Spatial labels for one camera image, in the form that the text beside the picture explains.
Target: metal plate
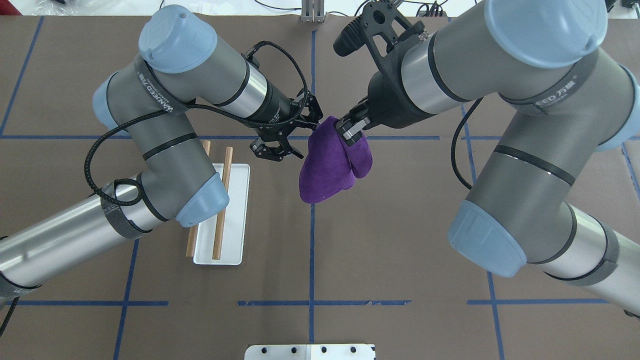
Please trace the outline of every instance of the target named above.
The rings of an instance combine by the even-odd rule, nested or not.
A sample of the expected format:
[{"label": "metal plate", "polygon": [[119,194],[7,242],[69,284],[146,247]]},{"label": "metal plate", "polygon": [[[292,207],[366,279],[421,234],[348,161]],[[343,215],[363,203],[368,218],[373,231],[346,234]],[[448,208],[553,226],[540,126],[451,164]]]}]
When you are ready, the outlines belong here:
[{"label": "metal plate", "polygon": [[376,346],[368,344],[253,345],[244,360],[375,360]]}]

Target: hole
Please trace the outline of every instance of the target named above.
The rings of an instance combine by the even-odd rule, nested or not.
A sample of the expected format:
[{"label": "hole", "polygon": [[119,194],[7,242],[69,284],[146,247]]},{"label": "hole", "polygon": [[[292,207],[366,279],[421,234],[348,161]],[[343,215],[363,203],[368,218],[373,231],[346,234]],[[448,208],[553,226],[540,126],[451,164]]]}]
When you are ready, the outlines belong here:
[{"label": "hole", "polygon": [[387,55],[387,42],[382,37],[382,35],[375,35],[373,37],[373,43],[376,44],[376,48],[381,56]]},{"label": "hole", "polygon": [[391,27],[394,29],[394,32],[398,35],[402,35],[406,30],[402,24],[398,22],[398,20],[394,20],[391,22]]},{"label": "hole", "polygon": [[373,19],[378,24],[384,24],[385,23],[385,14],[383,14],[380,10],[376,10],[376,11],[373,12]]}]

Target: folded cloth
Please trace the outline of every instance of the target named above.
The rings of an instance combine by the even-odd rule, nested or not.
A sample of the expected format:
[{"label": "folded cloth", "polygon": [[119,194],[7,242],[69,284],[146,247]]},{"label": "folded cloth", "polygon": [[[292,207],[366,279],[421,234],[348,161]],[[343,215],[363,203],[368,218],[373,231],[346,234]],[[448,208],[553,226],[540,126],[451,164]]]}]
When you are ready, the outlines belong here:
[{"label": "folded cloth", "polygon": [[300,171],[300,198],[315,204],[351,188],[355,178],[365,177],[373,164],[363,136],[348,146],[335,130],[335,117],[328,117],[309,137],[309,153]]}]

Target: white metal bracket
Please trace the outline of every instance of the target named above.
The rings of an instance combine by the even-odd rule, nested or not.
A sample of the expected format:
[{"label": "white metal bracket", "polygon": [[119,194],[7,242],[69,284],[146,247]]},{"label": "white metal bracket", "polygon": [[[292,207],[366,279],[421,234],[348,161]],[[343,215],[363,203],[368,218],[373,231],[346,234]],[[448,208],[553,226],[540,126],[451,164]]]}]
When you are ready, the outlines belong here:
[{"label": "white metal bracket", "polygon": [[253,345],[244,360],[376,360],[371,344]]},{"label": "white metal bracket", "polygon": [[302,22],[324,22],[324,0],[302,0]]}]

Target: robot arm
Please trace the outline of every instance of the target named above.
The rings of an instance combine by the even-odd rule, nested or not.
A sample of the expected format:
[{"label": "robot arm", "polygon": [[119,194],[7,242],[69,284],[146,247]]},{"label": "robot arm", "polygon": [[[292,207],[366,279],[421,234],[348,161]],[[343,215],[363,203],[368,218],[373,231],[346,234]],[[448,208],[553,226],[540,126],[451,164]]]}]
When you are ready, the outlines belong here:
[{"label": "robot arm", "polygon": [[636,80],[598,48],[606,22],[597,1],[486,0],[428,35],[388,2],[367,3],[334,49],[366,44],[380,71],[336,129],[353,145],[362,129],[409,126],[498,92],[517,113],[461,204],[451,245],[497,275],[530,263],[640,314],[640,245],[564,202],[594,151],[640,130]]},{"label": "robot arm", "polygon": [[[110,133],[132,119],[151,118],[126,129],[148,170],[109,183],[99,189],[101,196],[92,195],[0,241],[0,304],[162,222],[175,218],[190,227],[227,206],[220,175],[184,114],[208,108],[194,104],[196,97],[255,129],[260,139],[250,148],[256,156],[301,158],[287,137],[297,127],[314,129],[322,113],[304,79],[304,89],[290,99],[258,71],[253,54],[262,44],[244,58],[185,8],[159,10],[140,35],[136,59],[93,96],[94,111]],[[302,115],[307,107],[309,114]],[[133,204],[121,206],[114,199]]]}]

